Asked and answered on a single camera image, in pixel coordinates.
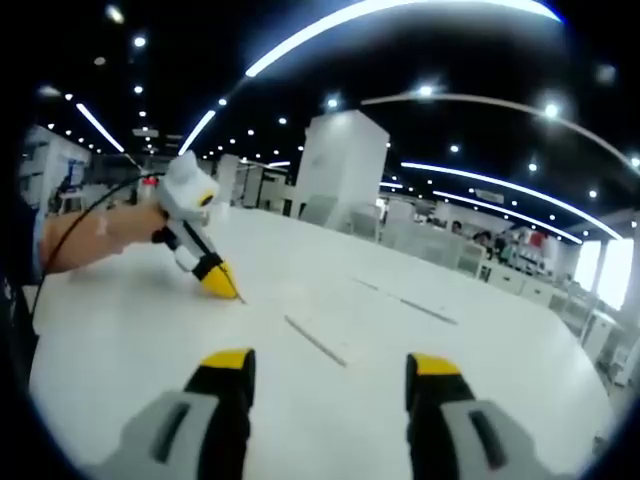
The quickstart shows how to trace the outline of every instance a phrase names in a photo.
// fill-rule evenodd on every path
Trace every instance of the black sleeve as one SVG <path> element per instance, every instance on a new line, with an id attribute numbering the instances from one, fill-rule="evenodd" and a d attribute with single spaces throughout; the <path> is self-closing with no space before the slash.
<path id="1" fill-rule="evenodd" d="M 0 253 L 0 270 L 14 285 L 35 283 L 34 275 L 34 230 L 37 212 L 29 207 L 22 198 L 17 198 L 5 215 L 8 248 Z"/>

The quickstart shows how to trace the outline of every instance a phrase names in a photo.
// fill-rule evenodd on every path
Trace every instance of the white table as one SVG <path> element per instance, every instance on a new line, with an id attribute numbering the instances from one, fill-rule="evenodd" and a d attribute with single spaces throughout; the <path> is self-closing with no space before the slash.
<path id="1" fill-rule="evenodd" d="M 105 459 L 131 416 L 181 389 L 204 356 L 239 346 L 254 347 L 258 365 L 246 479 L 409 479 L 403 396 L 411 351 L 458 364 L 477 397 L 529 431 L 555 472 L 579 470 L 593 436 L 611 424 L 588 357 L 539 305 L 262 211 L 217 209 L 210 228 L 246 305 L 203 295 L 158 245 L 47 280 L 31 388 L 74 463 Z"/>

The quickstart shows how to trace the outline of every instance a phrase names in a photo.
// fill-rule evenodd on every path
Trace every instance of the sleeve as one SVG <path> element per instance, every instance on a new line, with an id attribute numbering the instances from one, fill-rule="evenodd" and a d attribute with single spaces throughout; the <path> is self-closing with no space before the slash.
<path id="1" fill-rule="evenodd" d="M 7 218 L 7 225 L 3 225 L 8 233 L 8 248 L 0 253 L 2 271 L 16 285 L 36 283 L 40 271 L 38 243 L 42 236 L 44 216 L 36 221 L 38 214 L 27 205 L 22 198 L 13 203 Z"/>

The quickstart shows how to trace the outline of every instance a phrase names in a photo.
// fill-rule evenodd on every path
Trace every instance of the office desk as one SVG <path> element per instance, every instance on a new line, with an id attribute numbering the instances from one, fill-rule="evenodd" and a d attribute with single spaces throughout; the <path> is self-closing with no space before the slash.
<path id="1" fill-rule="evenodd" d="M 218 208 L 210 229 L 246 304 L 202 294 L 160 245 L 47 280 L 31 389 L 74 463 L 102 461 L 132 415 L 181 389 L 204 356 L 240 346 L 257 352 L 247 479 L 409 479 L 410 351 L 458 364 L 556 472 L 578 470 L 612 421 L 591 362 L 539 305 L 267 212 Z"/>

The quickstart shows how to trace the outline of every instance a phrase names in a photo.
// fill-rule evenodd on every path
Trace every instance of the ceiling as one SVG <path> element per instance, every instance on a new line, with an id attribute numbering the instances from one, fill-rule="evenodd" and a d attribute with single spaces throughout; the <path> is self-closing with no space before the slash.
<path id="1" fill-rule="evenodd" d="M 216 116 L 192 145 L 200 157 L 215 160 L 231 152 L 256 159 L 260 153 L 265 163 L 291 161 L 295 178 L 305 127 L 335 97 L 339 109 L 360 108 L 390 133 L 385 180 L 396 176 L 406 193 L 411 186 L 412 195 L 429 198 L 437 185 L 469 196 L 468 188 L 485 188 L 508 202 L 517 200 L 518 211 L 531 217 L 547 221 L 554 214 L 560 228 L 582 222 L 521 193 L 400 165 L 413 161 L 524 185 L 596 217 L 640 207 L 640 171 L 553 120 L 473 103 L 360 105 L 423 84 L 536 108 L 554 102 L 562 118 L 627 156 L 640 155 L 640 94 L 633 88 L 640 85 L 640 69 L 625 43 L 633 16 L 624 14 L 630 7 L 622 2 L 608 2 L 604 9 L 549 2 L 563 24 L 491 5 L 389 9 L 324 32 L 255 78 L 245 77 L 245 70 L 279 42 L 355 2 L 236 0 L 224 2 L 224 8 L 221 2 L 187 3 L 121 2 L 123 24 L 105 15 L 104 4 L 60 7 L 57 15 L 79 20 L 46 45 L 42 82 L 74 98 L 42 99 L 38 123 L 53 123 L 62 135 L 69 129 L 72 140 L 83 138 L 103 154 L 117 153 L 74 107 L 79 101 L 128 153 L 147 152 L 149 142 L 133 129 L 148 126 L 159 133 L 150 142 L 156 155 L 173 156 L 204 113 L 214 109 Z M 143 48 L 133 45 L 137 35 L 147 40 Z M 104 65 L 94 63 L 97 57 Z M 599 71 L 615 71 L 614 78 L 598 76 Z M 144 87 L 142 94 L 134 93 L 135 85 Z M 228 102 L 224 107 L 218 105 L 222 97 Z M 141 118 L 140 111 L 147 116 Z M 280 117 L 286 125 L 278 123 Z M 249 136 L 249 129 L 255 135 Z M 450 150 L 454 144 L 457 153 Z M 532 161 L 536 172 L 528 168 Z M 592 189 L 598 192 L 595 199 L 588 194 Z"/>

